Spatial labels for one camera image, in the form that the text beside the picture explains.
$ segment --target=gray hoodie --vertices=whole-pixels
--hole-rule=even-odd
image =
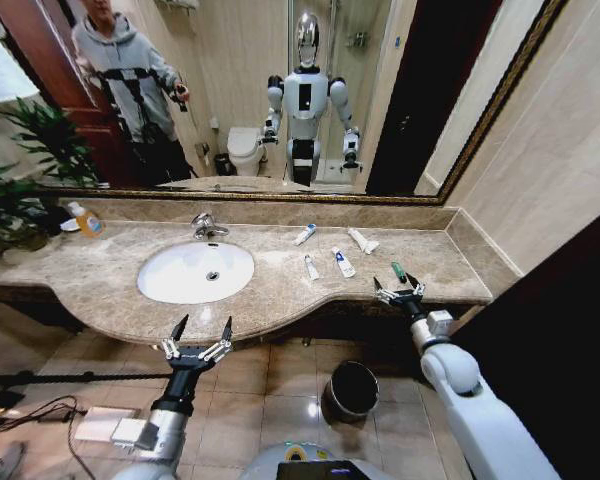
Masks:
[[[157,72],[160,82],[166,85],[168,90],[173,90],[173,83],[178,78],[174,69],[166,64],[147,37],[138,32],[124,15],[116,13],[115,20],[116,25],[111,38],[95,30],[87,17],[73,28],[76,62],[82,74],[101,88],[100,80],[95,76],[96,72],[125,68],[153,69]],[[142,142],[143,122],[138,104],[122,81],[109,80],[109,85],[129,126],[133,141]],[[149,120],[157,123],[170,140],[177,140],[167,102],[156,81],[152,77],[140,79],[140,89]]]

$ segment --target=potted plant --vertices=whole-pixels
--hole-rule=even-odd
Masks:
[[[0,166],[0,240],[12,247],[38,250],[46,245],[48,235],[35,217],[46,210],[37,198],[24,198],[35,189],[33,181],[3,178],[13,167]]]
[[[18,145],[31,154],[46,154],[38,161],[46,166],[43,174],[78,187],[96,186],[98,176],[91,149],[86,139],[76,133],[76,125],[65,113],[35,101],[29,107],[22,99],[17,100],[16,109],[2,113],[25,130],[12,137]]]

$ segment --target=green leaves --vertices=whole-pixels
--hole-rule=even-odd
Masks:
[[[91,149],[66,114],[37,102],[31,106],[20,98],[17,102],[17,109],[2,113],[25,130],[12,137],[18,145],[30,154],[48,154],[38,160],[38,164],[49,165],[43,173],[61,181],[70,180],[80,187],[95,186],[98,175],[90,157]],[[33,145],[22,142],[33,142]]]
[[[0,232],[9,232],[13,230],[13,225],[23,226],[29,230],[34,225],[33,217],[41,212],[36,199],[32,203],[32,199],[22,198],[22,195],[32,193],[35,188],[35,182],[31,180],[9,180],[3,178],[3,174],[15,167],[16,164],[0,167]]]

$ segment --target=chrome faucet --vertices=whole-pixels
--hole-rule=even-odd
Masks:
[[[210,213],[201,213],[196,215],[191,220],[191,226],[195,228],[196,232],[193,234],[196,240],[201,240],[205,236],[210,237],[212,235],[228,235],[229,229],[224,227],[218,227],[213,215]]]

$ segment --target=tile floor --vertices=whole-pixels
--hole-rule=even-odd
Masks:
[[[299,339],[233,352],[201,377],[178,473],[183,480],[238,478],[259,450],[286,440],[316,442],[336,456],[365,459],[397,479],[471,479],[435,392],[414,381],[391,355],[352,342]],[[381,402],[365,422],[330,422],[320,395],[345,359],[365,362],[378,376]],[[160,352],[87,331],[67,340],[41,374],[168,372]],[[63,394],[81,405],[134,407],[146,417],[166,380],[30,386],[16,407],[26,413]],[[22,479],[87,478],[67,447],[66,424],[26,424],[0,433],[0,448],[27,440]],[[74,442],[98,479],[131,458],[121,449]]]

